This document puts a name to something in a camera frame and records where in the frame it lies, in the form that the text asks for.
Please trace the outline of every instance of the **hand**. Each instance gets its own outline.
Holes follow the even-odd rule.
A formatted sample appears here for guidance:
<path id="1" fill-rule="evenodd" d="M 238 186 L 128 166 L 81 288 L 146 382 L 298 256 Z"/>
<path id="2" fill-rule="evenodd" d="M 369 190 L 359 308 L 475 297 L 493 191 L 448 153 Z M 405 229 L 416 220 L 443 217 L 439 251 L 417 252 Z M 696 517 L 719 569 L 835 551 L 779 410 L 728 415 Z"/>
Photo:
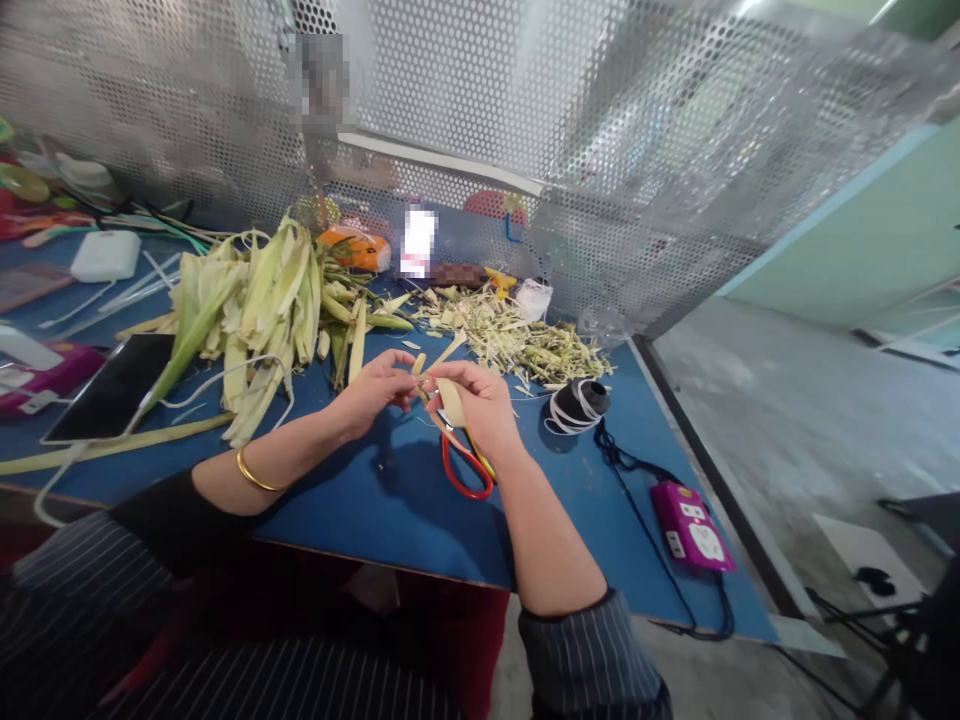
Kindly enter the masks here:
<path id="1" fill-rule="evenodd" d="M 363 366 L 356 379 L 328 408 L 343 442 L 366 435 L 374 418 L 387 405 L 410 412 L 410 398 L 416 394 L 420 378 L 394 365 L 413 365 L 415 361 L 408 352 L 387 350 Z"/>
<path id="2" fill-rule="evenodd" d="M 448 378 L 456 383 L 470 434 L 476 440 L 481 454 L 494 465 L 498 457 L 506 458 L 517 452 L 525 452 L 513 418 L 510 388 L 503 378 L 463 360 L 442 363 L 433 368 L 424 384 L 427 392 L 437 389 L 433 378 Z M 430 399 L 427 410 L 439 410 L 442 407 L 443 401 L 437 394 Z"/>

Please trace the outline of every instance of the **spool of string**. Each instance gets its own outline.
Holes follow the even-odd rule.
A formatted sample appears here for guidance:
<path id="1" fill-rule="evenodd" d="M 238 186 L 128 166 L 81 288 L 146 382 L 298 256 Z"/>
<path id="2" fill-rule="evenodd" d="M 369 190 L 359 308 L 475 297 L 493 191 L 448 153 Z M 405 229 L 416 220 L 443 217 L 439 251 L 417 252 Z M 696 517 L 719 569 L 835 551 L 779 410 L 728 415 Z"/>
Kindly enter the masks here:
<path id="1" fill-rule="evenodd" d="M 590 379 L 570 380 L 543 406 L 543 425 L 554 435 L 579 435 L 595 427 L 610 409 L 603 385 Z"/>

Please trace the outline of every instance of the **left hand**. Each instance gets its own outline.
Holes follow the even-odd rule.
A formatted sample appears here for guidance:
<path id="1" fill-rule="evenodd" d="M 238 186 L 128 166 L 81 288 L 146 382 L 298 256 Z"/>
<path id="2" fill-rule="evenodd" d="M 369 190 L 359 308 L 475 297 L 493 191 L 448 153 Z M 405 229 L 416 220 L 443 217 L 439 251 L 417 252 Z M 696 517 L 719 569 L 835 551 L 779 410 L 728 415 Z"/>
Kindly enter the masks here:
<path id="1" fill-rule="evenodd" d="M 387 405 L 410 412 L 410 399 L 416 395 L 420 378 L 394 365 L 414 362 L 416 358 L 410 353 L 392 349 L 363 366 L 356 379 L 329 406 L 342 428 L 344 442 L 363 437 Z"/>

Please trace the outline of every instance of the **red scissors handle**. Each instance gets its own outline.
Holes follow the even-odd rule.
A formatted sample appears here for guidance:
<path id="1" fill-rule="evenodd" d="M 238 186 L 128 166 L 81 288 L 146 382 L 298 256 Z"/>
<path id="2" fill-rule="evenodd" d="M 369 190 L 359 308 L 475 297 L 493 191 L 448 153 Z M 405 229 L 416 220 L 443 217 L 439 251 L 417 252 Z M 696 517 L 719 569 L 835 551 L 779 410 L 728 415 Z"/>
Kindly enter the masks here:
<path id="1" fill-rule="evenodd" d="M 493 492 L 493 478 L 490 477 L 490 473 L 487 472 L 487 469 L 483 466 L 483 463 L 481 463 L 474 455 L 471 455 L 470 453 L 460 453 L 464 458 L 466 458 L 467 462 L 473 466 L 473 469 L 477 471 L 477 475 L 479 475 L 483 480 L 483 490 L 480 492 L 468 488 L 457 479 L 457 476 L 453 472 L 453 466 L 450 464 L 450 438 L 448 438 L 446 434 L 444 434 L 442 437 L 443 440 L 441 440 L 440 446 L 443 453 L 443 469 L 447 473 L 447 479 L 450 481 L 450 484 L 457 489 L 457 492 L 465 497 L 470 498 L 471 500 L 486 500 Z"/>

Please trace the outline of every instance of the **person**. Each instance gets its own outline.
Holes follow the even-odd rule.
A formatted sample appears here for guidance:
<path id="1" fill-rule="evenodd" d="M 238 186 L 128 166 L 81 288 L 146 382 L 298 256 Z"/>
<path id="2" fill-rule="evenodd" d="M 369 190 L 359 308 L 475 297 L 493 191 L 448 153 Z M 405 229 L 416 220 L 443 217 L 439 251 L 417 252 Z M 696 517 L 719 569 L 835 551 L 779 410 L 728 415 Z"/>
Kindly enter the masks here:
<path id="1" fill-rule="evenodd" d="M 431 676 L 353 642 L 342 627 L 334 637 L 180 643 L 147 676 L 131 671 L 147 646 L 144 608 L 152 599 L 194 575 L 211 548 L 249 533 L 298 479 L 362 437 L 387 405 L 409 412 L 420 378 L 395 365 L 413 362 L 409 353 L 383 353 L 325 409 L 242 448 L 241 462 L 234 450 L 205 460 L 67 525 L 16 562 L 0 591 L 3 717 L 486 715 L 496 653 L 489 662 L 474 657 L 477 675 L 485 678 L 486 697 L 477 703 L 456 683 L 445 683 L 442 673 Z M 423 378 L 428 392 L 436 389 L 435 378 L 456 383 L 479 450 L 498 472 L 534 716 L 670 718 L 669 693 L 631 631 L 623 597 L 607 586 L 523 446 L 504 380 L 469 362 L 438 365 Z M 441 403 L 437 393 L 429 409 Z M 505 603 L 497 605 L 496 649 L 505 610 Z M 430 623 L 429 616 L 421 619 Z M 481 627 L 472 637 L 482 640 L 485 633 Z M 422 629 L 417 637 L 426 636 Z M 469 666 L 471 648 L 461 656 Z M 131 681 L 134 675 L 139 682 Z"/>

